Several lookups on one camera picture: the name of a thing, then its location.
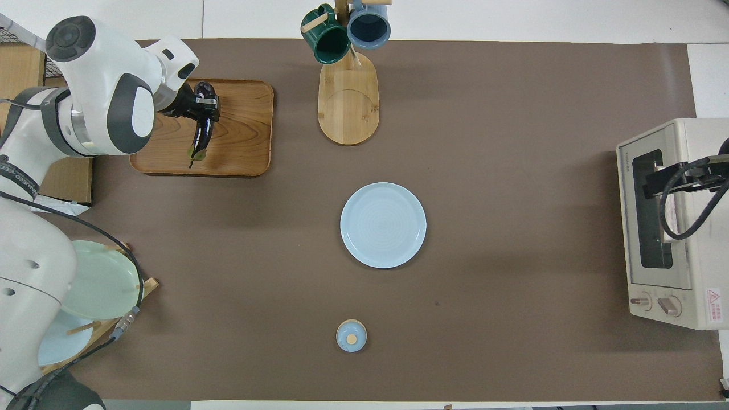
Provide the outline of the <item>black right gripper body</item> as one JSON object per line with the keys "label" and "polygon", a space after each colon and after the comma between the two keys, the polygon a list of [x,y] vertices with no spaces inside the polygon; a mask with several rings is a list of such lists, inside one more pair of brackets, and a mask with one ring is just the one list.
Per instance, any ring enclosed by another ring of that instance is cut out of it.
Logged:
{"label": "black right gripper body", "polygon": [[688,163],[689,170],[685,171],[685,179],[689,183],[689,187],[686,190],[716,191],[720,185],[727,181],[727,155],[728,138],[722,142],[718,155],[704,157]]}

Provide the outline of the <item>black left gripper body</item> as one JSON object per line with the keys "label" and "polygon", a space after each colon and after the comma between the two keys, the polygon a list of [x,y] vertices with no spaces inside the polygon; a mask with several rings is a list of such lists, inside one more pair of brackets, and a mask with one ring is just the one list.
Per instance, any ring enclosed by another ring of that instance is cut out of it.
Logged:
{"label": "black left gripper body", "polygon": [[174,101],[166,107],[167,117],[184,117],[188,119],[197,119],[197,114],[193,110],[197,95],[189,85],[183,85],[178,90]]}

